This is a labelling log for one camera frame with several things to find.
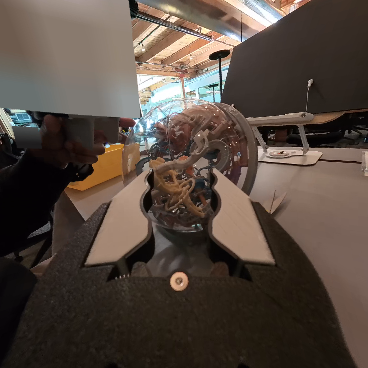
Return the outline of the black divider panel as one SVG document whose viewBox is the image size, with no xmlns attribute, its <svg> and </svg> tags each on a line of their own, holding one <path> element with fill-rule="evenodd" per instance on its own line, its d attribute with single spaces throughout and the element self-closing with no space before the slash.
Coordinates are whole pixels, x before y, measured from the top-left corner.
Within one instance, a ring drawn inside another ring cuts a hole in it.
<svg viewBox="0 0 368 368">
<path fill-rule="evenodd" d="M 233 50 L 221 102 L 244 117 L 368 107 L 368 1 L 313 0 Z"/>
</svg>

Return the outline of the yellow bin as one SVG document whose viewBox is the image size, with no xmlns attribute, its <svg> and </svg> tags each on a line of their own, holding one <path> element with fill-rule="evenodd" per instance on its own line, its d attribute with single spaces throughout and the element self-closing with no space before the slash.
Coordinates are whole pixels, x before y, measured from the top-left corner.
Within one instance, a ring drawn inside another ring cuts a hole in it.
<svg viewBox="0 0 368 368">
<path fill-rule="evenodd" d="M 124 144 L 113 144 L 105 149 L 98 161 L 92 165 L 94 172 L 81 182 L 71 182 L 67 187 L 85 191 L 110 179 L 122 175 L 122 151 Z"/>
</svg>

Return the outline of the black ceiling duct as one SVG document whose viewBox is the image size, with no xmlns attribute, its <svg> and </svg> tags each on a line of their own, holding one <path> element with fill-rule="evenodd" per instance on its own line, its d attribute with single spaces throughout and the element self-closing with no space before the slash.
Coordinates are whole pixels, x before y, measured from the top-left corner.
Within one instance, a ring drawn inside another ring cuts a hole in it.
<svg viewBox="0 0 368 368">
<path fill-rule="evenodd" d="M 274 24 L 283 13 L 269 1 L 143 0 L 148 7 L 244 41 Z"/>
</svg>

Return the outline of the grey yellow handled scissors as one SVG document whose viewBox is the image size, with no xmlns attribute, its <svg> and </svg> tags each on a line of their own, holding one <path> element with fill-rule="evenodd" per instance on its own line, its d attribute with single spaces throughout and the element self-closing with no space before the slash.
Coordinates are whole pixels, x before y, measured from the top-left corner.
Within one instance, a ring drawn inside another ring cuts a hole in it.
<svg viewBox="0 0 368 368">
<path fill-rule="evenodd" d="M 283 203 L 286 196 L 287 192 L 280 193 L 274 190 L 273 194 L 262 203 L 262 206 L 269 214 L 273 214 Z"/>
</svg>

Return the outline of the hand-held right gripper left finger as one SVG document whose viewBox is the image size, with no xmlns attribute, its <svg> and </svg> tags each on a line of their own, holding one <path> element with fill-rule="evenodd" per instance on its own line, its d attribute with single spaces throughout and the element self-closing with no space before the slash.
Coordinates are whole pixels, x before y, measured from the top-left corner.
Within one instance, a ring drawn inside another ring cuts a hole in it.
<svg viewBox="0 0 368 368">
<path fill-rule="evenodd" d="M 150 169 L 113 197 L 86 257 L 86 267 L 113 265 L 121 276 L 128 276 L 135 263 L 147 263 L 153 257 L 154 232 L 148 216 L 153 184 Z"/>
</svg>

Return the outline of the person's left hand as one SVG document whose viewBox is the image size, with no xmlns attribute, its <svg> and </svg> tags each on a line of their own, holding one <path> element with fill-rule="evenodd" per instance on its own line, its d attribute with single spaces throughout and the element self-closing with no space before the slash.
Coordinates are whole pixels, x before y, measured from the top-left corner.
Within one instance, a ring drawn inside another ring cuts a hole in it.
<svg viewBox="0 0 368 368">
<path fill-rule="evenodd" d="M 86 149 L 81 143 L 67 140 L 61 117 L 47 114 L 40 129 L 42 148 L 40 158 L 57 168 L 66 168 L 69 163 L 94 164 L 105 153 L 106 137 L 102 131 L 94 131 L 94 146 Z"/>
</svg>

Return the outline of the white laptop stand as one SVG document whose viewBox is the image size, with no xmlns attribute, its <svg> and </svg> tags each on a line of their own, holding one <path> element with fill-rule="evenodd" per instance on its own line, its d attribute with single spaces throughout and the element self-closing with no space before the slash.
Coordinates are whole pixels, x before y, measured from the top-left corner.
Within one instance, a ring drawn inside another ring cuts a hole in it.
<svg viewBox="0 0 368 368">
<path fill-rule="evenodd" d="M 307 142 L 304 123 L 308 123 L 314 119 L 314 115 L 307 112 L 290 113 L 279 116 L 267 117 L 250 117 L 247 121 L 252 127 L 253 133 L 261 145 L 258 149 L 258 161 L 266 163 L 292 164 L 299 166 L 311 166 L 317 163 L 322 153 L 319 151 L 310 151 Z M 270 149 L 262 138 L 258 127 L 260 126 L 291 126 L 296 125 L 299 128 L 302 149 Z"/>
</svg>

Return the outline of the person's left forearm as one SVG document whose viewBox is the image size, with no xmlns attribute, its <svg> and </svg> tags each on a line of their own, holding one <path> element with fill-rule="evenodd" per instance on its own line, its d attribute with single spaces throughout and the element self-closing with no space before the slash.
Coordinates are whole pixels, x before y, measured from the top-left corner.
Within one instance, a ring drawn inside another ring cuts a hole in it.
<svg viewBox="0 0 368 368">
<path fill-rule="evenodd" d="M 16 164 L 1 169 L 1 257 L 20 249 L 31 233 L 48 223 L 53 206 L 70 182 L 83 181 L 93 171 L 91 164 L 55 166 L 31 150 L 25 150 Z"/>
</svg>

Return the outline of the clear maze puzzle ball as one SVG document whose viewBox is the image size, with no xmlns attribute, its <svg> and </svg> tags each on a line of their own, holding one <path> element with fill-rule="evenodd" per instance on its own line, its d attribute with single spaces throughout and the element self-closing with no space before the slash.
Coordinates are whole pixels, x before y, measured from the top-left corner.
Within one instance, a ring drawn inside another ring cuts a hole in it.
<svg viewBox="0 0 368 368">
<path fill-rule="evenodd" d="M 148 211 L 152 221 L 179 232 L 201 231 L 213 214 L 213 168 L 250 195 L 258 168 L 255 136 L 246 118 L 227 104 L 167 102 L 130 131 L 122 151 L 122 182 L 127 186 L 159 166 Z"/>
</svg>

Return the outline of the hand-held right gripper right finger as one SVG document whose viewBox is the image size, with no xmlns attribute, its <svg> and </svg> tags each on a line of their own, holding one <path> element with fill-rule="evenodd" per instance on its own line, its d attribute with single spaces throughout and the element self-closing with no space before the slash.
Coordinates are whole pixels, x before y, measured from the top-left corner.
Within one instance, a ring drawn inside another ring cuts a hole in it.
<svg viewBox="0 0 368 368">
<path fill-rule="evenodd" d="M 251 278 L 248 265 L 276 266 L 249 196 L 211 169 L 211 209 L 208 220 L 209 257 L 215 269 L 231 277 Z"/>
</svg>

